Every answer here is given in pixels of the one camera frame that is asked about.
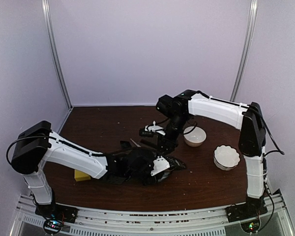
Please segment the grey drawstring pouch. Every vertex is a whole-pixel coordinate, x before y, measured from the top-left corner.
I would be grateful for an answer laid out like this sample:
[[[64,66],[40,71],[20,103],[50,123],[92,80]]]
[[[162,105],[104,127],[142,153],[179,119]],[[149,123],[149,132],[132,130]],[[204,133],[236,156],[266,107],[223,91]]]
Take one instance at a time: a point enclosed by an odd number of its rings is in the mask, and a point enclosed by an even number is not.
[[[165,159],[169,162],[170,167],[162,172],[159,181],[163,181],[168,178],[173,171],[185,170],[187,168],[186,164],[178,158],[173,156],[166,156]]]

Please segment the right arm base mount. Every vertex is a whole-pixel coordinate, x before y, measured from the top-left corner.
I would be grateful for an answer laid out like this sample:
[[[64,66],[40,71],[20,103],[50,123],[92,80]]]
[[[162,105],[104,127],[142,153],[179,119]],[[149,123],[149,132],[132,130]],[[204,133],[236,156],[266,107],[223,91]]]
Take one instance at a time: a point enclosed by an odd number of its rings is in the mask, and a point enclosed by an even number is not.
[[[230,205],[225,208],[225,211],[229,223],[258,217],[268,212],[263,195],[259,198],[246,195],[244,203]]]

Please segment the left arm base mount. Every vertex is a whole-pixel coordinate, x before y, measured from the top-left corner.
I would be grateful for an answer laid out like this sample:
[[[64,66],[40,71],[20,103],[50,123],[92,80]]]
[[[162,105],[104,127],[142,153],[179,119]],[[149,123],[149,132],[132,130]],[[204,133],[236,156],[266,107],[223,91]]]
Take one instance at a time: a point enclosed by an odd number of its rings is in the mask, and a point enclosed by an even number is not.
[[[53,219],[62,223],[75,223],[76,221],[78,214],[76,207],[59,205],[54,200],[49,205],[40,205],[35,197],[33,198],[33,203],[36,206],[35,214],[45,219]]]

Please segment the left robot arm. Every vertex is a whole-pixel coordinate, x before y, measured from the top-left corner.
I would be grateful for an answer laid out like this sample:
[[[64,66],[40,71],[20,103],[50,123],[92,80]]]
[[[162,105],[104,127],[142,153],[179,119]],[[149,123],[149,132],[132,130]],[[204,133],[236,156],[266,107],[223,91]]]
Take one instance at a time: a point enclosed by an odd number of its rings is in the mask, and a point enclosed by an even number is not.
[[[113,153],[84,148],[54,132],[45,120],[21,133],[9,148],[14,151],[12,157],[6,157],[8,163],[24,177],[36,202],[50,218],[57,218],[61,208],[54,202],[54,192],[43,172],[45,162],[112,184],[122,184],[133,177],[143,184],[158,183],[171,168],[168,158],[149,148],[130,147]]]

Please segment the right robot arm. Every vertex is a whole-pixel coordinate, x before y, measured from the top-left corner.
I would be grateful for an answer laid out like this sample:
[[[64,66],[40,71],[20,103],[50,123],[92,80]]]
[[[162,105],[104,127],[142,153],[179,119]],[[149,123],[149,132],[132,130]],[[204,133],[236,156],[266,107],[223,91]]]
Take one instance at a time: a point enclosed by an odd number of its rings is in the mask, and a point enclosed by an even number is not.
[[[178,146],[178,138],[192,118],[201,125],[209,124],[205,131],[211,131],[209,140],[217,138],[221,144],[238,144],[236,150],[243,156],[246,164],[247,190],[250,200],[242,206],[242,213],[247,217],[254,216],[261,209],[258,200],[264,193],[266,180],[266,136],[270,130],[264,120],[258,103],[234,103],[209,96],[199,90],[185,90],[171,97],[161,96],[156,109],[168,123],[162,131],[152,128],[158,137],[158,149],[166,154]]]

